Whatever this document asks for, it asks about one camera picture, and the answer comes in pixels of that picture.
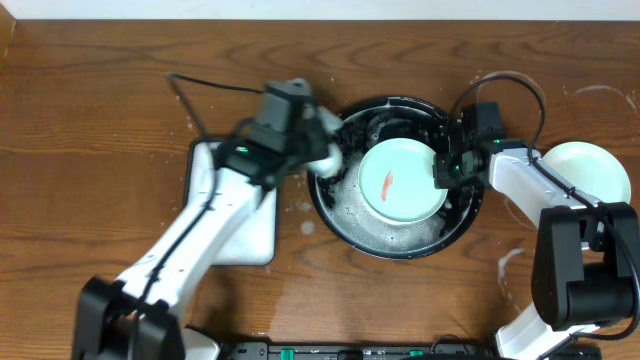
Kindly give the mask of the mint plate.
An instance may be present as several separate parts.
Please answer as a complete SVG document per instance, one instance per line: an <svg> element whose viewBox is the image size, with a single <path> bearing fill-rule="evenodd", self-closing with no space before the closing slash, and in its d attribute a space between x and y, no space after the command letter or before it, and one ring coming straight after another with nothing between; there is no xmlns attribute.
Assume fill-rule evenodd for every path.
<svg viewBox="0 0 640 360"><path fill-rule="evenodd" d="M606 203L631 203L632 187L620 161L604 148L566 142L550 149L543 160L578 189Z"/></svg>
<svg viewBox="0 0 640 360"><path fill-rule="evenodd" d="M447 197L435 186L435 151L409 138L385 140L366 152L358 186L367 205L382 218L412 223L434 215Z"/></svg>

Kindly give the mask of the green scrubbing sponge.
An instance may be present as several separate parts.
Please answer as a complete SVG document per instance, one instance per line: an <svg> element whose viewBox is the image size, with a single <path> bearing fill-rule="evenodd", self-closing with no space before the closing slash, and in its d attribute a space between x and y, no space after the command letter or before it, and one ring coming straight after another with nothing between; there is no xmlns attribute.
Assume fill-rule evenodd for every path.
<svg viewBox="0 0 640 360"><path fill-rule="evenodd" d="M320 178L333 177L337 175L343 165L342 150L335 142L337 132L342 127L342 120L323 106L316 108L316 114L325 130L325 134L329 137L328 155L324 159L309 162L307 169Z"/></svg>

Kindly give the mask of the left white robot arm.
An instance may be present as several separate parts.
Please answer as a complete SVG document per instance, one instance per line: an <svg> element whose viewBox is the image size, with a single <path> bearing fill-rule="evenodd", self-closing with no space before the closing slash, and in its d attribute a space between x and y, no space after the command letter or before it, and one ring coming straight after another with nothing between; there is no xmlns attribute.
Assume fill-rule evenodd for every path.
<svg viewBox="0 0 640 360"><path fill-rule="evenodd" d="M76 310L71 359L216 359L220 345L181 326L214 257L288 174L331 155L310 84L270 81L252 119L210 150L208 188L154 246L108 283L91 278Z"/></svg>

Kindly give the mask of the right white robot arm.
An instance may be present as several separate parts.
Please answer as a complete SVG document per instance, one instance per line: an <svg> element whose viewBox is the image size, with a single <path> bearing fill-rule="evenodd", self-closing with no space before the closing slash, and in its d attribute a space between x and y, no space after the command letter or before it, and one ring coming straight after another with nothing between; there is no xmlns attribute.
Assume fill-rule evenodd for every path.
<svg viewBox="0 0 640 360"><path fill-rule="evenodd" d="M549 359L580 338L621 340L639 326L639 219L564 179L532 145L509 139L495 102L454 108L435 185L480 183L509 198L537 228L532 302L495 334L504 359Z"/></svg>

